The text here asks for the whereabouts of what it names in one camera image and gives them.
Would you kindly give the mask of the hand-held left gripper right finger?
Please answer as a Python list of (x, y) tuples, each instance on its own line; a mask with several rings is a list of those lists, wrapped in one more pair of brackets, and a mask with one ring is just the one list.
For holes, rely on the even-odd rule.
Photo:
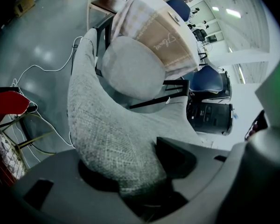
[(160, 138), (174, 196), (155, 224), (280, 224), (280, 136), (253, 136), (231, 151)]

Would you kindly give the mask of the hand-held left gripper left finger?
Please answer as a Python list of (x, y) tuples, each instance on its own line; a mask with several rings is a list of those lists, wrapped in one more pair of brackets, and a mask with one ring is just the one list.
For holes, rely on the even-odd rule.
[(116, 192), (92, 187), (76, 150), (57, 153), (31, 168), (11, 188), (42, 223), (140, 224)]

